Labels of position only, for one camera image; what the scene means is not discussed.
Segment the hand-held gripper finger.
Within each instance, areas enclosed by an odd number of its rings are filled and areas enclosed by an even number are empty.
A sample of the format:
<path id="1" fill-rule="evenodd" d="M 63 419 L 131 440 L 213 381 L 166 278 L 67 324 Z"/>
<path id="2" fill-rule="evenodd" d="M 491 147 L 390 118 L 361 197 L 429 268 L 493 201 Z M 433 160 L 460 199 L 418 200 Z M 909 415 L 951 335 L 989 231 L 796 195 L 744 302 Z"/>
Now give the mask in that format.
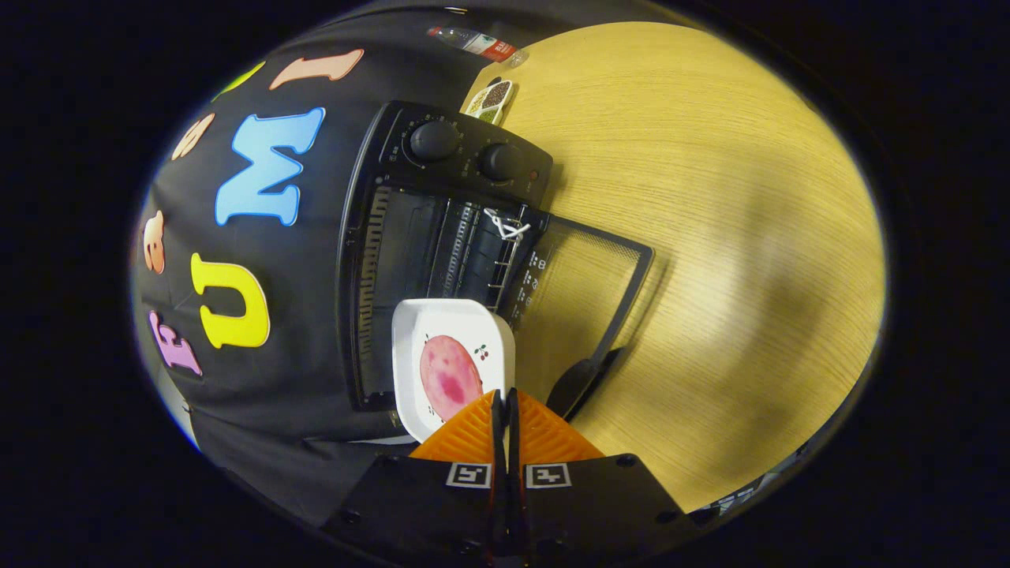
<path id="1" fill-rule="evenodd" d="M 606 455 L 544 403 L 507 396 L 509 530 L 526 567 L 639 567 L 695 520 L 637 455 Z"/>
<path id="2" fill-rule="evenodd" d="M 490 567 L 505 477 L 502 402 L 480 396 L 409 455 L 381 455 L 325 522 L 386 567 Z"/>

